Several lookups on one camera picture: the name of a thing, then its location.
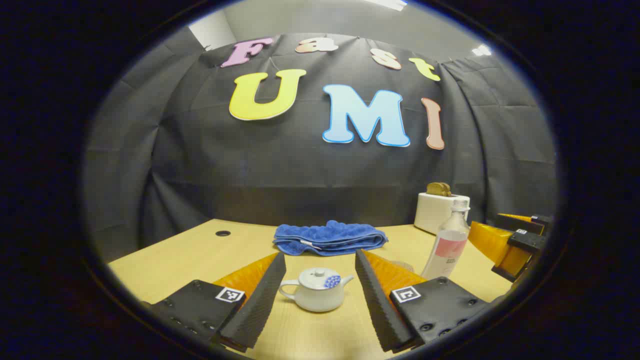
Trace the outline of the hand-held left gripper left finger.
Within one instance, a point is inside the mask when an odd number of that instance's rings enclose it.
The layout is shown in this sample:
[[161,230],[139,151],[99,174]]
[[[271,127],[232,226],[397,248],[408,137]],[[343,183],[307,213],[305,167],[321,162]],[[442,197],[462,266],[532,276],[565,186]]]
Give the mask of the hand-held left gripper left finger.
[[285,255],[275,252],[214,282],[194,279],[142,305],[163,325],[203,346],[246,351],[265,328],[286,270]]

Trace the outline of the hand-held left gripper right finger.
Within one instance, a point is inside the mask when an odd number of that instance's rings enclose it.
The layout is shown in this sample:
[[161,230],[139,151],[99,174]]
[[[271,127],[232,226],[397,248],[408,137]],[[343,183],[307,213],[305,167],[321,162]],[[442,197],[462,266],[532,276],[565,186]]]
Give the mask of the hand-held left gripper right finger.
[[430,349],[489,307],[446,277],[427,280],[371,251],[356,251],[355,270],[385,352]]

